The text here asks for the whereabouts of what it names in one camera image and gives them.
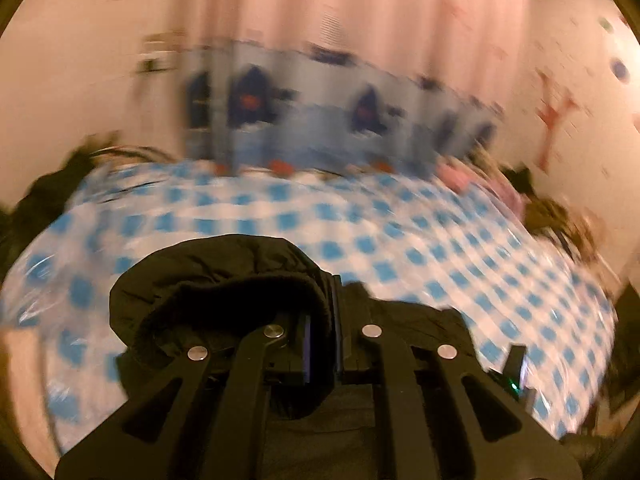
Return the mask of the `pink sheer curtain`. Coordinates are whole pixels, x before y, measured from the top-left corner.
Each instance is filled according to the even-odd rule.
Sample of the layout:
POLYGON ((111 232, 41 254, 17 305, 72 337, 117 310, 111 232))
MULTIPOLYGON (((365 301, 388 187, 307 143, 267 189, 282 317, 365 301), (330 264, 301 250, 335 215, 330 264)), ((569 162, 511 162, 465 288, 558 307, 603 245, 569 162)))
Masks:
POLYGON ((180 47, 245 42, 268 51, 349 54, 503 105, 528 0, 175 0, 180 47))

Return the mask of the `dark olive puffer jacket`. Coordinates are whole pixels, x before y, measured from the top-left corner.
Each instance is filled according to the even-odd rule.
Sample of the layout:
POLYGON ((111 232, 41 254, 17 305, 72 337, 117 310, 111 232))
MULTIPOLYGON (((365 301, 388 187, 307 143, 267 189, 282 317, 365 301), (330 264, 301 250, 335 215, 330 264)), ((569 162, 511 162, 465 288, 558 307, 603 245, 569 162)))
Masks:
POLYGON ((373 391, 332 376, 340 318, 359 313, 417 344, 448 339, 465 353, 474 350, 459 312, 376 299, 363 284, 323 271, 282 238, 189 240, 153 252, 110 292, 111 328, 126 347, 116 368, 128 396, 194 344, 226 365, 251 330, 295 324, 296 340, 311 361, 298 385, 274 392, 264 458, 268 479, 374 475, 373 391))

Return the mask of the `blue whale pattern curtain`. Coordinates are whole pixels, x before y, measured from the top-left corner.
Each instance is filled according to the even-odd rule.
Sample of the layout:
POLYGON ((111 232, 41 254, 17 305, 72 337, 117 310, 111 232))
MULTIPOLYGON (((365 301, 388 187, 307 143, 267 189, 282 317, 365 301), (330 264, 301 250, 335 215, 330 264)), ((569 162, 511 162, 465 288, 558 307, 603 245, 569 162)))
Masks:
POLYGON ((427 178, 495 133, 502 110, 432 78, 394 76, 348 53, 251 42, 188 54, 186 154, 237 174, 376 170, 427 178))

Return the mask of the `black clothing heap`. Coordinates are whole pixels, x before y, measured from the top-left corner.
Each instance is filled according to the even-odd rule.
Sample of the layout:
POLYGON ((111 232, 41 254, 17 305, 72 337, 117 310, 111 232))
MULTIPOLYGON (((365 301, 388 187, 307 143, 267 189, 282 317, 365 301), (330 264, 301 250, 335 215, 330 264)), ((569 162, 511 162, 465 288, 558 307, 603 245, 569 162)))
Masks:
POLYGON ((118 130, 86 136, 64 165, 32 182, 11 209, 1 207, 1 281, 28 245, 61 217, 70 196, 96 166, 92 153, 117 144, 118 130))

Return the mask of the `blue white checkered bed cover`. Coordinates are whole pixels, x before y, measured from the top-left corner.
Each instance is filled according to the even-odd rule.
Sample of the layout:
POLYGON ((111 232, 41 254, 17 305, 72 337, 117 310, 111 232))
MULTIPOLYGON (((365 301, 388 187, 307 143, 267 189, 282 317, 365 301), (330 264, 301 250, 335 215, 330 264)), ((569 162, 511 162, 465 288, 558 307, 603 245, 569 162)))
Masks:
POLYGON ((42 338, 60 448, 125 400, 115 367, 124 345, 108 324, 119 275, 160 248, 224 234, 283 237, 375 297, 456 308, 486 368, 522 344, 534 416, 552 436, 577 430, 598 393, 612 304, 584 266, 479 186, 456 194, 439 180, 388 174, 216 178, 194 162, 142 164, 89 174, 2 285, 2 325, 42 338))

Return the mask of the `brown clothes pile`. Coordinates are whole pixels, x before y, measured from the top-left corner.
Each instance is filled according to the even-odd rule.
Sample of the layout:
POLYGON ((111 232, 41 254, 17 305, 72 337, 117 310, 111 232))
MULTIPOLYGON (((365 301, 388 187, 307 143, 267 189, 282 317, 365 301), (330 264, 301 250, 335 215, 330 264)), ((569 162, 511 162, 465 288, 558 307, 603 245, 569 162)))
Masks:
POLYGON ((606 233, 604 221, 590 209, 548 196, 527 196, 523 223, 531 236, 548 240, 573 261, 582 263, 597 260, 606 233))

